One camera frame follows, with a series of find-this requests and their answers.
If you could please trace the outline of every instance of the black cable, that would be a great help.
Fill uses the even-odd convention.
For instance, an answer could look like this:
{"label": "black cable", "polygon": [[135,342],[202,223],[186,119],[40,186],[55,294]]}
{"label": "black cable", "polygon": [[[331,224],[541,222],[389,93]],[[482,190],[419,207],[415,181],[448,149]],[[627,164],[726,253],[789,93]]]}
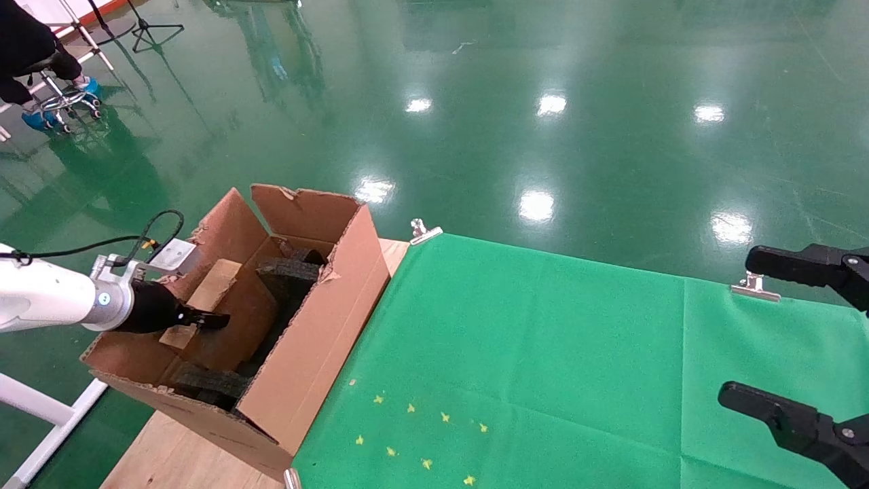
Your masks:
{"label": "black cable", "polygon": [[[162,243],[157,243],[155,240],[148,238],[148,234],[151,231],[151,226],[154,225],[157,219],[161,216],[165,216],[166,214],[175,214],[178,217],[178,224],[175,226],[175,230],[172,231],[172,234],[169,235],[169,238],[166,239]],[[154,250],[145,263],[150,263],[152,259],[154,259],[157,254],[163,250],[166,244],[173,239],[178,237],[178,233],[181,232],[181,228],[184,227],[184,215],[176,211],[175,209],[167,209],[166,211],[158,212],[154,217],[152,217],[148,223],[145,225],[145,228],[142,230],[142,233],[138,236],[129,235],[129,236],[121,236],[118,238],[106,239],[104,241],[100,241],[94,244],[88,244],[87,246],[82,246],[80,248],[73,248],[72,250],[65,251],[50,251],[45,253],[28,253],[21,250],[13,250],[8,253],[0,253],[0,259],[3,258],[12,258],[18,261],[23,266],[27,266],[33,263],[33,260],[36,258],[54,258],[54,257],[66,257],[69,255],[75,255],[76,253],[81,253],[82,251],[92,250],[99,246],[112,245],[114,243],[120,243],[122,241],[130,241],[135,239],[136,243],[133,244],[132,250],[129,251],[126,257],[122,258],[119,261],[113,262],[112,267],[117,266],[126,266],[130,260],[136,257],[136,254],[143,248],[143,243],[150,243]]]}
{"label": "black cable", "polygon": [[72,250],[66,251],[50,251],[46,253],[27,253],[21,250],[14,250],[11,253],[0,253],[0,258],[13,258],[15,260],[18,260],[18,263],[26,266],[33,263],[34,258],[66,257],[69,255],[75,255],[76,253],[81,253],[82,251],[93,250],[94,248],[98,248],[100,246],[112,245],[114,243],[120,243],[122,241],[130,241],[131,239],[135,239],[137,242],[141,242],[143,238],[136,235],[120,236],[118,238],[106,239],[105,241],[100,241],[99,243],[88,244],[87,246],[82,246],[81,248],[73,248]]}
{"label": "black cable", "polygon": [[116,268],[118,266],[127,266],[127,264],[130,262],[130,260],[135,258],[136,254],[139,252],[139,250],[142,249],[142,243],[148,241],[148,238],[146,238],[146,237],[148,236],[149,231],[151,231],[151,226],[154,225],[154,223],[156,222],[157,219],[159,219],[162,216],[165,216],[166,214],[175,214],[176,216],[178,216],[178,224],[176,225],[175,230],[172,232],[171,236],[169,236],[169,239],[164,241],[162,244],[158,244],[154,248],[154,252],[151,253],[151,255],[148,257],[147,260],[145,260],[145,263],[150,263],[151,260],[154,259],[154,257],[157,255],[157,253],[159,253],[169,241],[171,241],[172,239],[175,239],[175,237],[178,236],[178,233],[181,232],[181,228],[184,226],[184,215],[181,212],[176,211],[175,209],[167,209],[166,211],[158,212],[145,225],[145,229],[142,230],[142,234],[140,234],[138,236],[139,239],[136,241],[136,244],[133,245],[133,248],[129,251],[127,256],[122,258],[119,261],[114,262],[112,264],[112,268]]}

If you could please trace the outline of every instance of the green epoxy floor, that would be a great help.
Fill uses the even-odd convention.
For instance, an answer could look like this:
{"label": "green epoxy floor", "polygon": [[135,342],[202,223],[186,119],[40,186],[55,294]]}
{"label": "green epoxy floor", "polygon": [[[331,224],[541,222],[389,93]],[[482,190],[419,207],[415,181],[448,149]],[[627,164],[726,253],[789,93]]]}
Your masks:
{"label": "green epoxy floor", "polygon": [[[189,231],[253,182],[365,198],[386,238],[420,217],[724,283],[753,244],[869,241],[860,0],[152,0],[142,13],[187,29],[162,53],[108,46],[120,81],[87,62],[107,88],[103,123],[49,139],[0,117],[14,136],[0,144],[0,241],[69,248],[167,207]],[[71,403],[92,338],[2,336],[0,372]],[[98,487],[148,416],[109,394],[35,486]],[[0,480],[47,431],[0,406]]]}

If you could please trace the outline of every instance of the cardboard box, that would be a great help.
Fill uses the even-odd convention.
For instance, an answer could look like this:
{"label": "cardboard box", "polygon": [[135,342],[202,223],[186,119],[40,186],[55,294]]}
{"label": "cardboard box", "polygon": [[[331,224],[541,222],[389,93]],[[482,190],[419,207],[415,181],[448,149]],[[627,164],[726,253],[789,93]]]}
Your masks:
{"label": "cardboard box", "polygon": [[238,279],[220,291],[224,295],[216,308],[231,315],[229,325],[219,336],[192,345],[197,364],[235,368],[274,322],[275,300],[255,273],[249,273],[259,260],[280,257],[288,247],[313,248],[327,257],[327,264],[235,405],[237,415],[174,392],[170,380],[185,360],[160,343],[161,333],[102,333],[82,361],[118,391],[281,480],[389,273],[365,204],[348,196],[273,185],[255,184],[251,190],[271,233],[232,189],[193,233],[191,239],[202,253],[200,263],[188,275],[167,283],[186,301],[217,260],[242,264]]}

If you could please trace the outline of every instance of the person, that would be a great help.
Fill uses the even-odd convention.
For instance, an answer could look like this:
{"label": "person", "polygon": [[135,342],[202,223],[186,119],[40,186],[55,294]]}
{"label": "person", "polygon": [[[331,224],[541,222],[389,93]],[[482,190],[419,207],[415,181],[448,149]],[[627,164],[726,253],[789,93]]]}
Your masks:
{"label": "person", "polygon": [[22,9],[15,0],[0,0],[0,98],[21,105],[21,119],[36,130],[45,131],[46,122],[57,122],[51,112],[43,114],[30,92],[15,77],[28,75],[27,68],[57,53],[49,69],[79,90],[96,95],[99,84],[82,74],[78,63],[49,26]]}

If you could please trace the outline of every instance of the wooden table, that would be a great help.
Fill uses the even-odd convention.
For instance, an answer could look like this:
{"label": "wooden table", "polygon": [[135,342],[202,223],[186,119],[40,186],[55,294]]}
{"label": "wooden table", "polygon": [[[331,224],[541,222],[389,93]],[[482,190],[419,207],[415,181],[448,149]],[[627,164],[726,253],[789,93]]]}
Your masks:
{"label": "wooden table", "polygon": [[[390,274],[409,244],[381,239]],[[283,489],[173,419],[155,412],[100,489]]]}

